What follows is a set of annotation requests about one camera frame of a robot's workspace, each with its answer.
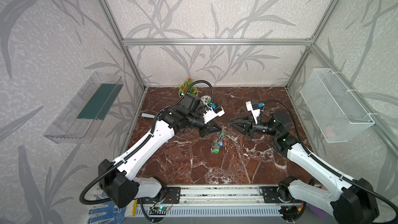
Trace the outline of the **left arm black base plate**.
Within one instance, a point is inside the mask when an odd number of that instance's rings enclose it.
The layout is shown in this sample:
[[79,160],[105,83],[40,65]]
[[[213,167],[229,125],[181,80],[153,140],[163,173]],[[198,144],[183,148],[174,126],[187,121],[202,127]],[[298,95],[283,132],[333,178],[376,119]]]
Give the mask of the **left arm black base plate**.
[[163,187],[154,198],[143,198],[143,204],[178,204],[181,196],[181,187]]

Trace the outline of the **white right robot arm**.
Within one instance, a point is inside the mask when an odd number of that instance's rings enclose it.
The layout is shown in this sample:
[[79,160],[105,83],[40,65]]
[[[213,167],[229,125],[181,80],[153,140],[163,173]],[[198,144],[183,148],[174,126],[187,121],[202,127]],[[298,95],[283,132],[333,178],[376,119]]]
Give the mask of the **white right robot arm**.
[[283,157],[303,168],[325,188],[317,188],[295,177],[281,182],[280,187],[292,198],[309,203],[332,215],[339,224],[373,224],[379,217],[377,201],[398,207],[373,191],[372,185],[337,170],[310,151],[299,135],[289,133],[291,127],[298,129],[292,110],[283,103],[286,111],[274,112],[269,121],[263,121],[265,103],[246,103],[250,115],[232,118],[230,125],[251,138],[256,133],[272,136],[272,147]]

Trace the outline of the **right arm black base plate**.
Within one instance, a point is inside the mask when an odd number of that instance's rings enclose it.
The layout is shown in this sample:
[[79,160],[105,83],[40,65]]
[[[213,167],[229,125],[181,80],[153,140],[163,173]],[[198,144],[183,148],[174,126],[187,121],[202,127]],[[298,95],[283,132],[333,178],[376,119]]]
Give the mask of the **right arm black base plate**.
[[303,202],[294,199],[287,188],[278,186],[264,186],[259,189],[260,195],[263,197],[264,203],[293,204],[299,205]]

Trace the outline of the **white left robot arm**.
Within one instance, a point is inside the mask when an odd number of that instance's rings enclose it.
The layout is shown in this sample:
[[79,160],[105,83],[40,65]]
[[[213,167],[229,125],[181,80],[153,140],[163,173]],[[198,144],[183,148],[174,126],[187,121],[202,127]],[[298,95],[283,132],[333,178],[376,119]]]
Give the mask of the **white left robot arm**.
[[222,128],[215,122],[224,109],[210,101],[198,114],[200,97],[185,92],[174,104],[160,110],[150,130],[130,149],[113,161],[103,160],[98,166],[98,177],[86,186],[79,196],[83,205],[112,201],[124,208],[134,200],[152,198],[161,202],[166,197],[167,185],[158,178],[142,178],[137,174],[146,161],[180,130],[197,129],[201,138],[217,133]]

